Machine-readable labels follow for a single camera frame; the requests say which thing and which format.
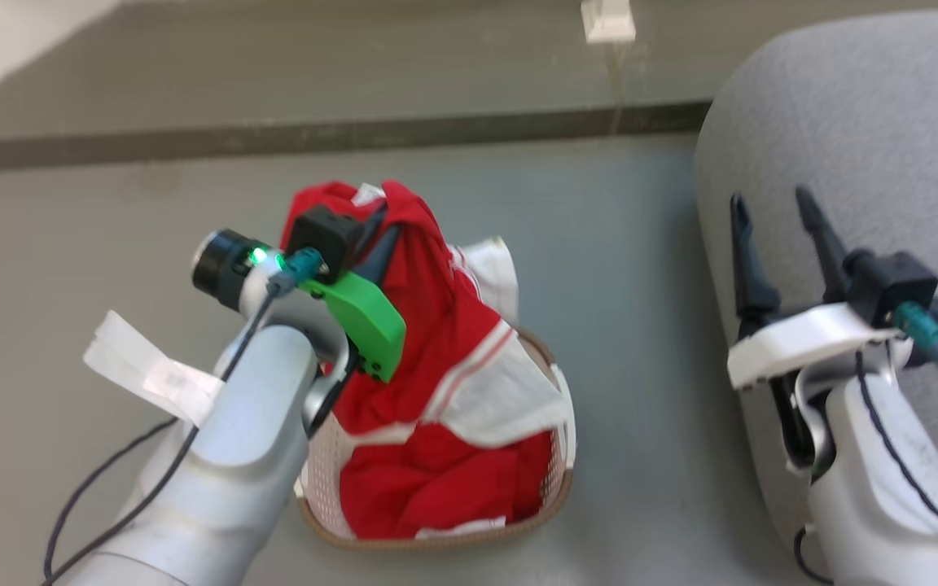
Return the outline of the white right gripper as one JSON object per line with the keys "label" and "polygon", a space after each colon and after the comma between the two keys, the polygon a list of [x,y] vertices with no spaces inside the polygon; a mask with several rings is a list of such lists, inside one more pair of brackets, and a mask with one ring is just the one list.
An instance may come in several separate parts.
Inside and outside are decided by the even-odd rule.
{"label": "white right gripper", "polygon": [[901,336],[894,327],[875,329],[844,302],[850,286],[850,277],[844,272],[848,255],[844,242],[807,186],[796,187],[796,204],[817,253],[824,281],[822,301],[828,305],[770,324],[778,318],[782,298],[766,277],[753,245],[753,222],[744,197],[740,193],[730,197],[734,312],[739,319],[738,337],[743,339],[727,353],[727,374],[735,390],[852,352],[867,343]]}

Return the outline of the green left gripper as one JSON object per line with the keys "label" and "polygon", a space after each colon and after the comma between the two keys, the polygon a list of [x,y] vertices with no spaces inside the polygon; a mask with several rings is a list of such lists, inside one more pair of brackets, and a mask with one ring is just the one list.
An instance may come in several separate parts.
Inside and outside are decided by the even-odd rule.
{"label": "green left gripper", "polygon": [[380,204],[362,226],[355,246],[353,272],[333,283],[304,281],[299,289],[322,300],[365,360],[369,375],[390,383],[405,349],[406,325],[379,288],[401,241],[401,223],[384,226],[388,205]]}

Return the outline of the red garment with striped trim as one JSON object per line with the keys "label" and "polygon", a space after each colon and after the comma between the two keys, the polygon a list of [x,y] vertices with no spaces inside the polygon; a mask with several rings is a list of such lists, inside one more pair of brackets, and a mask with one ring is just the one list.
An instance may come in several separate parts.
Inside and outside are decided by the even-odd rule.
{"label": "red garment with striped trim", "polygon": [[386,208],[383,228],[401,227],[381,283],[406,325],[401,363],[388,383],[351,378],[334,411],[346,433],[435,423],[477,448],[503,448],[570,422],[569,401],[485,303],[483,279],[446,243],[427,201],[397,181],[320,183],[298,190],[287,227],[317,205],[362,221]]}

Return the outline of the white basket with brown rim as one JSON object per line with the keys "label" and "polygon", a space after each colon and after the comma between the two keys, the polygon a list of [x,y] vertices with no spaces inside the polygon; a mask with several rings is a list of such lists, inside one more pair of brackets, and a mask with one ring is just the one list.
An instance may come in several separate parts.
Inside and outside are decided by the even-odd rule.
{"label": "white basket with brown rim", "polygon": [[369,445],[401,445],[414,431],[412,422],[394,422],[364,434],[351,434],[334,414],[318,427],[310,441],[309,459],[293,492],[299,511],[316,537],[335,548],[349,550],[440,550],[466,548],[518,536],[542,527],[559,514],[570,496],[576,466],[576,411],[571,388],[557,357],[531,331],[518,327],[516,338],[533,364],[548,378],[567,407],[568,418],[550,429],[550,462],[539,488],[542,505],[535,515],[517,523],[480,520],[454,529],[421,531],[410,539],[361,539],[355,535],[341,503],[341,472],[354,450]]}

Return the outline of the grey fabric sofa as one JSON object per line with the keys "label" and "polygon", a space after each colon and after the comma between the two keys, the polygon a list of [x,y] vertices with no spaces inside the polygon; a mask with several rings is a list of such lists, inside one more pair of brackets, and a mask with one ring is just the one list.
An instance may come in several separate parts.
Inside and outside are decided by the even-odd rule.
{"label": "grey fabric sofa", "polygon": [[[848,250],[908,250],[938,274],[938,11],[814,25],[763,45],[722,86],[694,163],[701,233],[730,348],[738,337],[730,197],[782,308],[822,301],[796,187],[807,186]],[[938,450],[938,367],[898,372]],[[781,537],[810,520],[808,482],[787,466],[765,383],[737,391],[760,489]]]}

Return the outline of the white tape label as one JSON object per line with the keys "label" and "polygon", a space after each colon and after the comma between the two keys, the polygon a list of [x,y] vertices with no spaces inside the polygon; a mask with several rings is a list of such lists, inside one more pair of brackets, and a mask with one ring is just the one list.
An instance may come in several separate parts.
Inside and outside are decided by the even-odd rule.
{"label": "white tape label", "polygon": [[109,382],[201,427],[223,387],[217,376],[172,360],[114,311],[94,331],[83,361]]}

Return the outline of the small white block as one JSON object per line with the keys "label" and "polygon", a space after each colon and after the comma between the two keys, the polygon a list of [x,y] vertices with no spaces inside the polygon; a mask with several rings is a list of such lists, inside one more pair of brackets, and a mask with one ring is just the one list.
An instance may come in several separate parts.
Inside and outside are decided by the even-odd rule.
{"label": "small white block", "polygon": [[588,44],[632,43],[637,29],[630,0],[583,0],[581,18]]}

